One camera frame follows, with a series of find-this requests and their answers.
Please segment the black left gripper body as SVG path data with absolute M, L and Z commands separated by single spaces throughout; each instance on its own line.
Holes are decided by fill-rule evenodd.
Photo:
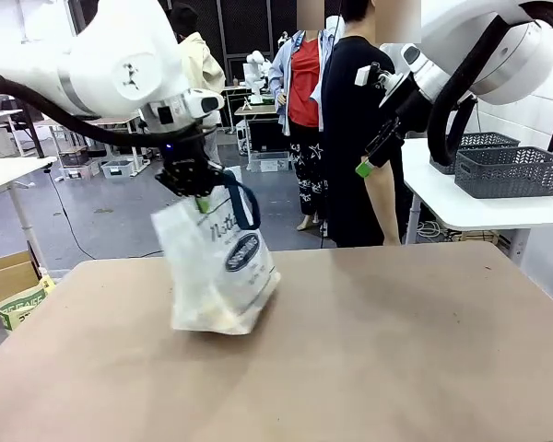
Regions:
M 168 157 L 155 179 L 177 196 L 206 197 L 223 184 L 223 169 L 206 157 Z

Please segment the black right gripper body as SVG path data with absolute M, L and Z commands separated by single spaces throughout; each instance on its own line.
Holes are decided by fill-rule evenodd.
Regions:
M 385 95 L 380 109 L 389 117 L 398 117 L 400 122 L 428 122 L 432 104 L 413 76 L 403 76 Z

